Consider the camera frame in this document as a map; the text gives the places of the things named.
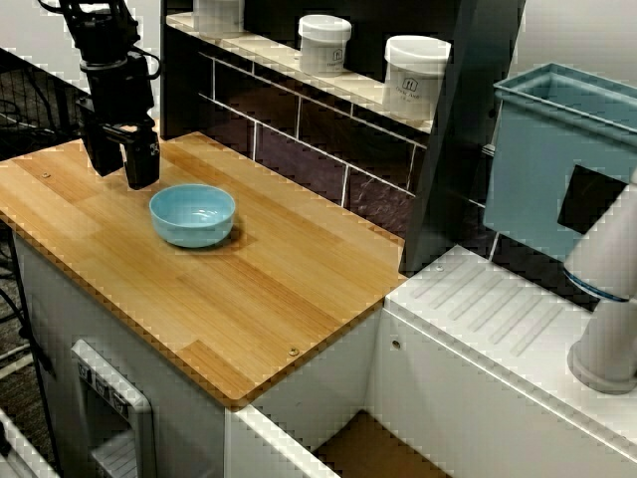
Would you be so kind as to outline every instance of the wooden board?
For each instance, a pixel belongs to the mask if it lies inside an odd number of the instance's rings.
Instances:
[[[449,478],[365,411],[314,455],[342,478]]]
[[[200,133],[161,144],[143,190],[80,141],[0,163],[0,219],[226,406],[252,401],[404,281],[402,240]],[[164,242],[148,201],[206,183],[237,204],[223,245]],[[291,349],[300,353],[291,357]]]

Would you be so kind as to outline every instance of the blue basket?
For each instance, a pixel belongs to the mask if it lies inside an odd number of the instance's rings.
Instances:
[[[503,101],[484,223],[555,259],[581,234],[557,222],[577,165],[628,182],[637,89],[549,64],[495,84]]]

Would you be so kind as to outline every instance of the light blue ceramic bowl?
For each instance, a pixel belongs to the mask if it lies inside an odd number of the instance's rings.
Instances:
[[[150,199],[152,226],[165,241],[181,247],[205,247],[230,233],[235,212],[232,196],[205,184],[168,187]]]

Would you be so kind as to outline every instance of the white container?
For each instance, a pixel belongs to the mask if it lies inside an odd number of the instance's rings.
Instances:
[[[194,0],[194,29],[212,38],[235,38],[243,34],[244,0]]]
[[[315,77],[337,77],[342,73],[351,24],[329,15],[307,15],[299,22],[301,71]]]
[[[449,43],[435,38],[400,35],[387,40],[384,109],[409,120],[432,120],[450,51]]]

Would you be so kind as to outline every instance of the wire rack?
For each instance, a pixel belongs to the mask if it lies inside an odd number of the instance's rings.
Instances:
[[[78,137],[85,93],[0,50],[0,160]]]

